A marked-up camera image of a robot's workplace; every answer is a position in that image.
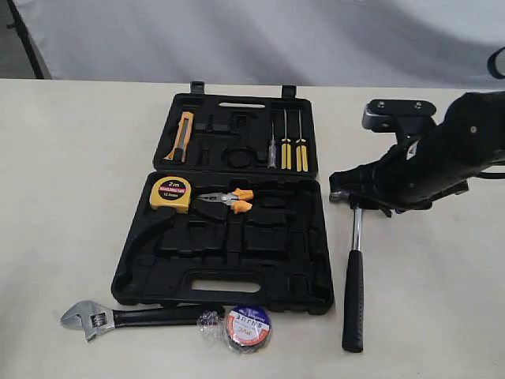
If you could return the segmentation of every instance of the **table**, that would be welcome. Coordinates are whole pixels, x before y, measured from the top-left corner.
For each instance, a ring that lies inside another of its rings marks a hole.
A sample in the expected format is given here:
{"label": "table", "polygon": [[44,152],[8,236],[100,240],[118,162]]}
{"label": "table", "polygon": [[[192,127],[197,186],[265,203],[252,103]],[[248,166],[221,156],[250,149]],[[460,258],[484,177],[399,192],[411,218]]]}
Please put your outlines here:
{"label": "table", "polygon": [[[429,212],[366,212],[365,352],[340,347],[352,212],[327,201],[328,176],[379,158],[394,142],[360,127],[370,99],[458,90],[299,88],[312,101],[335,287],[324,316],[273,313],[270,345],[237,356],[196,327],[132,328],[92,343],[60,316],[92,299],[118,307],[110,282],[173,95],[187,84],[0,81],[0,377],[499,377],[505,372],[503,183]],[[279,96],[280,87],[207,93]]]}

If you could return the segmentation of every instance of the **tool kit case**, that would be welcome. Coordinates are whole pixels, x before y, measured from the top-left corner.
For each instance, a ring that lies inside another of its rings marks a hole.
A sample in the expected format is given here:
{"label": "tool kit case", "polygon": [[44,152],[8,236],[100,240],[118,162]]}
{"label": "tool kit case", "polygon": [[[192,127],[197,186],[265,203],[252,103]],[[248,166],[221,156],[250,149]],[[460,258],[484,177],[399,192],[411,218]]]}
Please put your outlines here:
{"label": "tool kit case", "polygon": [[[300,121],[305,171],[297,170],[295,151]],[[276,168],[268,166],[272,130]],[[291,170],[281,168],[286,137],[293,142]],[[308,100],[296,98],[296,87],[283,86],[279,98],[219,96],[204,94],[204,84],[193,82],[190,93],[174,97],[153,165],[113,279],[118,302],[249,305],[310,314],[331,308],[312,109]],[[166,186],[176,186],[177,200],[189,203],[162,206]],[[244,204],[232,195],[236,189],[252,190],[246,210],[202,198],[220,193]],[[194,289],[196,280],[256,283],[260,289],[207,291]]]}

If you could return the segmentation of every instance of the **gray fabric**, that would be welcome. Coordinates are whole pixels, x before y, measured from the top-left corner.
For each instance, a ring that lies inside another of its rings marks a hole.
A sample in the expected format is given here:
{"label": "gray fabric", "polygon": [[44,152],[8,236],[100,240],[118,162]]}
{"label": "gray fabric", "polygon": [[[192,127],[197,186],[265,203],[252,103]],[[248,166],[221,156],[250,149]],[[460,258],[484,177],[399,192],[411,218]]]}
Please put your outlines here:
{"label": "gray fabric", "polygon": [[54,78],[503,87],[503,0],[17,0]]}

